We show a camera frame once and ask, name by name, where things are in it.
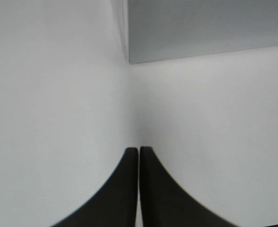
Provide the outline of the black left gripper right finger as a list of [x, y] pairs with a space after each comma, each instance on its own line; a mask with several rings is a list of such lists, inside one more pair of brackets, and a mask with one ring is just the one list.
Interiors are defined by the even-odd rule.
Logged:
[[151, 147], [140, 148], [140, 203], [145, 227], [231, 227], [187, 194]]

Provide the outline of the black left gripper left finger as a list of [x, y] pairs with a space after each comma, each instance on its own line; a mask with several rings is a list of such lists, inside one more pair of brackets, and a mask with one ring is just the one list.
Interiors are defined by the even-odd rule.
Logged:
[[127, 148], [104, 185], [56, 227], [133, 227], [138, 201], [137, 148]]

